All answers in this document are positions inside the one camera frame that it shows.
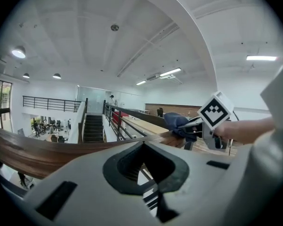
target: white ceiling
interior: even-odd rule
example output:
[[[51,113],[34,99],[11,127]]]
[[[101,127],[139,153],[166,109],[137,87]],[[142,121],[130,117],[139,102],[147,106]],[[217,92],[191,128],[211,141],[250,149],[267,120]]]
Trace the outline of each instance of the white ceiling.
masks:
[[[217,70],[273,73],[283,64],[283,28],[261,0],[186,2]],[[117,32],[110,29],[114,23],[120,27]],[[18,45],[25,47],[26,59],[11,55]],[[250,54],[279,59],[252,63],[246,61]],[[205,73],[194,45],[147,0],[23,0],[2,29],[0,57],[7,62],[0,66],[12,69],[15,76],[30,73],[37,80],[51,80],[48,74],[63,71],[63,80],[79,83],[73,81],[74,71],[92,77],[103,70],[105,78],[135,85],[181,67],[175,76],[185,83]],[[177,81],[155,80],[143,86],[165,83]]]

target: cable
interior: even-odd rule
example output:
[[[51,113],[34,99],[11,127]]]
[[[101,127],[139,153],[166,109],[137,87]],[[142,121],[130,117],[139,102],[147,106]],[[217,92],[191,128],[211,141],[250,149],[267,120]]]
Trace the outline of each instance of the cable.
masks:
[[[234,115],[236,116],[237,120],[239,121],[239,118],[238,116],[236,115],[235,111],[233,111]]]
[[[234,113],[234,115],[236,116],[236,119],[239,121],[239,118],[238,118],[238,116],[236,115],[235,111],[233,111],[233,113]],[[232,144],[231,144],[231,142],[230,142],[230,150],[228,151],[228,155],[231,154],[231,148],[232,148]]]

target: recessed light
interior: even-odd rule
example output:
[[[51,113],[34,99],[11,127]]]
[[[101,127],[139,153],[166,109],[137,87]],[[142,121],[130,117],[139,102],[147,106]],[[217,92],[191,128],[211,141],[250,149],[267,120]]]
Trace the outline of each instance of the recessed light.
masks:
[[[25,74],[23,74],[23,77],[29,79],[29,74],[25,73]]]
[[[12,54],[18,58],[25,58],[25,48],[23,46],[17,46],[13,51]]]
[[[111,28],[112,31],[118,31],[119,30],[119,26],[117,24],[111,25],[110,28]]]
[[[61,75],[59,73],[56,73],[52,76],[55,79],[61,79]]]
[[[251,56],[248,55],[246,60],[262,60],[262,61],[275,61],[277,57],[275,56]]]
[[[139,83],[137,83],[136,85],[141,85],[141,84],[143,84],[143,83],[146,83],[146,81],[139,82]]]
[[[174,69],[174,70],[171,70],[169,72],[166,72],[166,73],[162,73],[160,76],[166,76],[168,74],[171,74],[171,73],[176,73],[178,71],[181,71],[181,68],[177,68],[177,69]]]

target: air vent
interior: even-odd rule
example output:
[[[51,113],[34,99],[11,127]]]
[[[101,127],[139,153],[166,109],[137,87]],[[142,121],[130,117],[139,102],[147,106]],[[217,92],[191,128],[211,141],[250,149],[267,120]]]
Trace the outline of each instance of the air vent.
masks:
[[[147,81],[152,81],[152,80],[155,80],[157,78],[159,78],[159,74],[155,74],[155,75],[152,75],[152,76],[148,77]]]
[[[172,75],[172,74],[170,74],[170,75],[166,75],[166,76],[164,76],[164,77],[160,77],[160,79],[174,79],[175,78],[175,76],[174,75]]]

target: staircase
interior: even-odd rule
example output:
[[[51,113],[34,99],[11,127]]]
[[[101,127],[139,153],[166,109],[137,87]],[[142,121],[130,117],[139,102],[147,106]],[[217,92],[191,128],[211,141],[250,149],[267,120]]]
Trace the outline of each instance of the staircase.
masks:
[[[103,142],[103,117],[101,115],[86,116],[83,142]]]

